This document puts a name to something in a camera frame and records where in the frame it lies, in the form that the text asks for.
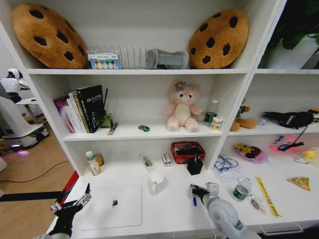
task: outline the red plastic basket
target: red plastic basket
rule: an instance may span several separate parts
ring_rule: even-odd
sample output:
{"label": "red plastic basket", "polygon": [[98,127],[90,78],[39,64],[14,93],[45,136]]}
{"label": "red plastic basket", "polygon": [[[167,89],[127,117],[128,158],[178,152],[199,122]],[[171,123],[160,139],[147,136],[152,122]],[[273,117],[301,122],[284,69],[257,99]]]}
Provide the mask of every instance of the red plastic basket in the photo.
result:
{"label": "red plastic basket", "polygon": [[193,142],[193,141],[182,141],[182,142],[174,142],[171,144],[171,147],[170,147],[170,151],[171,151],[171,153],[175,159],[175,162],[177,164],[187,164],[188,159],[194,158],[195,154],[193,154],[193,155],[177,155],[174,149],[178,148],[179,150],[181,150],[181,149],[190,148],[190,147],[196,147],[200,151],[203,152],[199,155],[199,159],[203,161],[206,153],[205,153],[205,150],[200,146],[199,143]]}

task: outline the black book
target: black book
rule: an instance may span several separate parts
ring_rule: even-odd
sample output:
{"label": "black book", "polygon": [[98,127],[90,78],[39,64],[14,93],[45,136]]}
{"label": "black book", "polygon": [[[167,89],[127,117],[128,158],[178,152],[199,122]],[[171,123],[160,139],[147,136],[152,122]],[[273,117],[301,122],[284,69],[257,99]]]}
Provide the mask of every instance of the black book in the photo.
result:
{"label": "black book", "polygon": [[88,86],[76,89],[81,108],[90,133],[100,126],[100,113],[103,110],[102,85]]}

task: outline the white mug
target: white mug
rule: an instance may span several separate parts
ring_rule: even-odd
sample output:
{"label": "white mug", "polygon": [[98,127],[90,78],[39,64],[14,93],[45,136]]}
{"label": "white mug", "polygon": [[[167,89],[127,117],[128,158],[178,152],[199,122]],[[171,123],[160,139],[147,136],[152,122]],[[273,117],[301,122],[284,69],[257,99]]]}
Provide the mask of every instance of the white mug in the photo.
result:
{"label": "white mug", "polygon": [[159,193],[163,190],[164,187],[164,176],[160,173],[152,173],[151,174],[151,192],[153,195]]}

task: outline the pink teddy bear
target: pink teddy bear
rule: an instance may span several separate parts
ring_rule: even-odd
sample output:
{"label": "pink teddy bear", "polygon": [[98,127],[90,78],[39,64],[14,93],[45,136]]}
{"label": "pink teddy bear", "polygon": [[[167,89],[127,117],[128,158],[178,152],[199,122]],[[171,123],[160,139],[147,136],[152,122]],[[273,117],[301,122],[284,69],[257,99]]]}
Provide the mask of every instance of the pink teddy bear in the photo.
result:
{"label": "pink teddy bear", "polygon": [[185,82],[175,80],[169,95],[173,104],[165,109],[168,115],[172,115],[167,121],[167,129],[177,131],[179,126],[185,126],[188,132],[198,131],[199,125],[191,114],[199,115],[203,111],[193,105],[200,96],[199,85],[187,86]]}

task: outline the plush dog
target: plush dog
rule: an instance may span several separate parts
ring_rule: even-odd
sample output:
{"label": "plush dog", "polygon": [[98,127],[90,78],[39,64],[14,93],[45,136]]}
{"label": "plush dog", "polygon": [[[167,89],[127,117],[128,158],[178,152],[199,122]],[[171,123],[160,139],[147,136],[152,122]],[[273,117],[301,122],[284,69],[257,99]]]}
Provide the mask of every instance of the plush dog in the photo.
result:
{"label": "plush dog", "polygon": [[197,69],[223,68],[240,54],[249,23],[239,10],[218,12],[206,20],[189,41],[189,61]]}
{"label": "plush dog", "polygon": [[[246,102],[246,98],[243,99],[242,104],[244,104]],[[237,112],[236,118],[233,122],[233,125],[230,128],[230,131],[238,131],[239,127],[243,127],[243,128],[254,128],[257,125],[257,121],[253,118],[248,118],[248,119],[243,119],[240,118],[241,114],[244,112],[248,112],[250,111],[250,107],[249,106],[241,106]]]}
{"label": "plush dog", "polygon": [[185,126],[188,132],[196,132],[199,129],[197,121],[191,117],[199,115],[203,110],[195,106],[200,96],[199,85],[187,86],[185,82],[174,81],[169,89],[172,105],[165,109],[171,117],[167,121],[167,129],[177,131],[179,126]]}
{"label": "plush dog", "polygon": [[82,69],[87,54],[80,35],[54,10],[25,3],[12,12],[21,45],[49,68]]}

